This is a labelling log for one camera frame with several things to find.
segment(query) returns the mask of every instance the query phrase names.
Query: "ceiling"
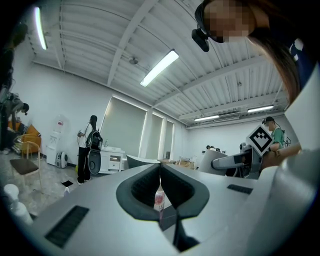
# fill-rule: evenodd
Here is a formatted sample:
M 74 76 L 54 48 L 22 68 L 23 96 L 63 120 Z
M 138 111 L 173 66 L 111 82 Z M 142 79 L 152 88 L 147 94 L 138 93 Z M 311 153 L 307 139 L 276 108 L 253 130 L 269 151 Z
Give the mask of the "ceiling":
M 288 101 L 273 64 L 247 40 L 210 42 L 203 52 L 191 38 L 201 0 L 48 0 L 42 26 L 48 49 L 35 29 L 28 38 L 33 62 L 84 77 L 130 95 L 189 127 L 210 115 L 239 113 L 274 104 L 283 114 Z M 35 28 L 33 17 L 27 20 Z M 179 59 L 147 87 L 145 75 L 171 50 Z M 136 58 L 138 64 L 130 64 Z

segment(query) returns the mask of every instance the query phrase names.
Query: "person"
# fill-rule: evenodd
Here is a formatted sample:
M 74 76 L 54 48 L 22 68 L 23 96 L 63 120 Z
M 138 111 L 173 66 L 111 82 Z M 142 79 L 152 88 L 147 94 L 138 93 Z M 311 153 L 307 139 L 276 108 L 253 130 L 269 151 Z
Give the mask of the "person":
M 0 142 L 0 153 L 7 155 L 10 152 L 8 147 L 9 141 L 8 136 L 8 120 L 11 117 L 12 129 L 16 132 L 17 114 L 21 111 L 27 115 L 29 105 L 23 103 L 17 94 L 9 92 L 8 99 L 4 102 L 4 106 L 1 110 L 1 142 Z
M 19 23 L 13 30 L 10 39 L 5 47 L 0 52 L 0 114 L 1 114 L 1 135 L 0 135 L 0 153 L 8 154 L 7 148 L 7 130 L 8 130 L 8 118 L 15 111 L 27 112 L 29 106 L 19 102 L 18 105 L 13 105 L 11 109 L 7 109 L 9 90 L 13 81 L 13 61 L 14 50 L 20 45 L 26 37 L 28 32 L 28 26 L 23 23 Z M 14 115 L 12 115 L 12 125 L 16 121 Z
M 89 148 L 87 148 L 86 142 L 89 134 L 92 131 L 96 131 L 96 124 L 98 118 L 95 115 L 90 117 L 89 123 L 86 128 L 78 132 L 78 143 L 79 143 L 79 153 L 78 153 L 78 185 L 83 184 L 91 180 L 91 173 L 88 166 L 88 153 Z
M 270 146 L 271 151 L 283 149 L 285 144 L 285 136 L 281 128 L 277 126 L 273 117 L 266 117 L 262 123 L 264 126 L 268 127 L 270 132 L 272 132 L 271 137 L 273 138 L 273 144 Z
M 307 12 L 301 8 L 304 7 L 294 8 L 288 0 L 204 0 L 195 11 L 195 19 L 216 43 L 247 37 L 260 48 L 274 63 L 291 105 L 318 65 L 319 57 L 319 47 L 308 34 L 315 23 L 299 18 L 300 13 L 308 12 L 309 18 L 314 19 L 316 10 L 310 5 Z M 300 150 L 297 144 L 267 152 L 261 168 L 279 165 Z

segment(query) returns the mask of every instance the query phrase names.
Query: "man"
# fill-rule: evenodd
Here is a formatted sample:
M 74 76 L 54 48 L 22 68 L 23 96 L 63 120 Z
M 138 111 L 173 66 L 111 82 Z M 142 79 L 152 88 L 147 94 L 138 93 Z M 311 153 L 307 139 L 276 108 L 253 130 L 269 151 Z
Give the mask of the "man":
M 4 107 L 1 111 L 1 142 L 0 142 L 0 153 L 7 155 L 10 150 L 8 149 L 8 119 L 11 116 L 12 129 L 16 131 L 17 113 L 20 111 L 27 115 L 29 105 L 23 103 L 17 94 L 8 94 L 8 99 L 4 103 Z
M 272 132 L 271 137 L 274 141 L 273 144 L 270 146 L 271 151 L 283 149 L 285 143 L 284 133 L 281 130 L 281 128 L 277 126 L 275 120 L 271 116 L 268 116 L 262 121 L 262 123 L 265 127 L 269 128 L 269 131 Z

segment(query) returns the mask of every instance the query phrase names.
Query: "black backpack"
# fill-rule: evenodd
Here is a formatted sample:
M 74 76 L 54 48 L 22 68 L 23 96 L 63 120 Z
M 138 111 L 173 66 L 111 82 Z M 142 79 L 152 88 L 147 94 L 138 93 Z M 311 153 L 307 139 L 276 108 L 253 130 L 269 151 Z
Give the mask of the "black backpack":
M 85 145 L 91 150 L 101 151 L 103 139 L 100 132 L 93 130 L 90 132 L 88 138 L 86 139 Z

